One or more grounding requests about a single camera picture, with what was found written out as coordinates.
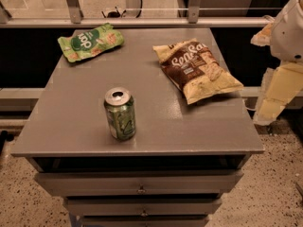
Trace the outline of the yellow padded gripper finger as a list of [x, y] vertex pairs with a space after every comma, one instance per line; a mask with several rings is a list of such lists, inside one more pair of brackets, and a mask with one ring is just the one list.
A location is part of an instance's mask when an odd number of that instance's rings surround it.
[[283, 61], [276, 69], [267, 68], [262, 78], [253, 122], [261, 126], [270, 125], [302, 90], [301, 62]]
[[270, 44], [273, 24], [266, 25], [261, 31], [251, 39], [251, 44], [256, 46], [266, 46]]

